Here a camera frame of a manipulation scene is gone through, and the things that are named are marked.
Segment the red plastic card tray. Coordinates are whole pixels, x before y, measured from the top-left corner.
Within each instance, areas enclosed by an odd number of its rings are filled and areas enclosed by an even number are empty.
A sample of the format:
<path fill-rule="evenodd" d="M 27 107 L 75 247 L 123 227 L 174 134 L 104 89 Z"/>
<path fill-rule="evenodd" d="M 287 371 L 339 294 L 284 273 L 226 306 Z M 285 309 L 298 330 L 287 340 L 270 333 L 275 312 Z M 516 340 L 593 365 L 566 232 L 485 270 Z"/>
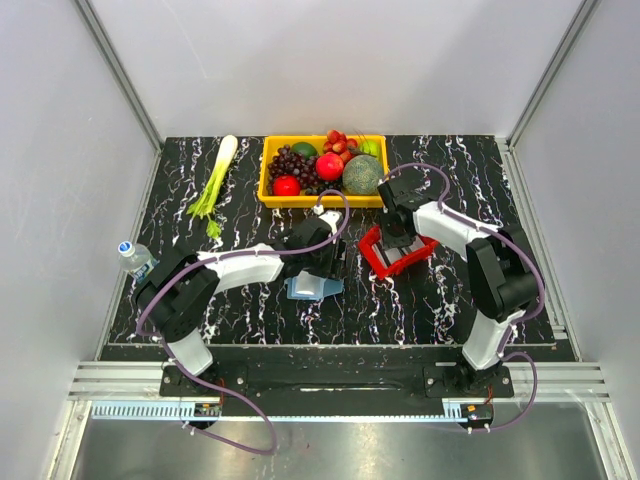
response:
<path fill-rule="evenodd" d="M 436 240 L 417 236 L 409 247 L 384 247 L 379 226 L 372 227 L 358 242 L 360 253 L 380 280 L 426 261 L 438 245 Z"/>

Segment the blue leather card holder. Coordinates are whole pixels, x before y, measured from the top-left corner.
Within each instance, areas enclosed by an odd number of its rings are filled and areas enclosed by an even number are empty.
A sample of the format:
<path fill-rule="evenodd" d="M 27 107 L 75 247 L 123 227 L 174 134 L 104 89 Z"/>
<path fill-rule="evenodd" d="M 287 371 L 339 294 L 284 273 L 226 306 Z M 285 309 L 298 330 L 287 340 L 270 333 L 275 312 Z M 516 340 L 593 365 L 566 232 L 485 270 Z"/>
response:
<path fill-rule="evenodd" d="M 293 300 L 318 301 L 338 295 L 344 291 L 344 281 L 328 279 L 300 272 L 297 276 L 285 280 L 287 298 Z"/>

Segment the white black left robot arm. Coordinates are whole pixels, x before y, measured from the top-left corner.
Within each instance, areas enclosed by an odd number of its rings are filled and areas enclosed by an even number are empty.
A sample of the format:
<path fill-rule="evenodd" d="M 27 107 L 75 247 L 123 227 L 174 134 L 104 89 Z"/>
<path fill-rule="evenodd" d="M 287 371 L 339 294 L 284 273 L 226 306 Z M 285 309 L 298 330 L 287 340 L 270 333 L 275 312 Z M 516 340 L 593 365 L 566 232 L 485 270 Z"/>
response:
<path fill-rule="evenodd" d="M 302 221 L 269 243 L 230 252 L 196 252 L 180 242 L 136 286 L 140 320 L 153 325 L 174 358 L 185 367 L 182 383 L 193 394 L 213 390 L 217 372 L 201 334 L 205 311 L 216 294 L 253 283 L 282 280 L 287 297 L 320 300 L 343 291 L 345 242 L 337 237 L 346 222 L 339 211 Z"/>

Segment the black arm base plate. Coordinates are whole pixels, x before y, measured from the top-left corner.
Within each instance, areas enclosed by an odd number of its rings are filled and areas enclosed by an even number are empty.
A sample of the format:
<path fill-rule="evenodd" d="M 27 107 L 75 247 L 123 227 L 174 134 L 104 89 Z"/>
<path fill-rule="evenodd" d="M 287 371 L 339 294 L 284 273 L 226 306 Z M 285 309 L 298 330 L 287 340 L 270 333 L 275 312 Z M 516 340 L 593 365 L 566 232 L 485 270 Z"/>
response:
<path fill-rule="evenodd" d="M 488 396 L 511 399 L 515 396 L 511 374 L 506 367 L 467 390 L 453 384 L 453 370 L 452 365 L 437 364 L 312 367 L 285 364 L 250 366 L 242 362 L 229 362 L 217 367 L 207 380 L 247 397 L 275 391 L 382 391 L 430 399 Z"/>

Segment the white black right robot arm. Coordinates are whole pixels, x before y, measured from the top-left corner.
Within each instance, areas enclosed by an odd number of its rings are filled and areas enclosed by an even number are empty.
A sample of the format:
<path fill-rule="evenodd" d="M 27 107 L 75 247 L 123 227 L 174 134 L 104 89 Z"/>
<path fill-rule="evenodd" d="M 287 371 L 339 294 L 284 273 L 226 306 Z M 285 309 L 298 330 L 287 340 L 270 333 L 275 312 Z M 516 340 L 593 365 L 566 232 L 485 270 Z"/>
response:
<path fill-rule="evenodd" d="M 544 283 L 528 238 L 516 225 L 500 228 L 475 220 L 409 189 L 399 178 L 380 182 L 377 190 L 383 202 L 379 226 L 384 249 L 408 251 L 422 236 L 466 262 L 476 317 L 462 348 L 465 365 L 456 369 L 454 379 L 462 393 L 478 395 L 491 382 L 488 369 L 500 361 L 507 329 L 543 298 Z"/>

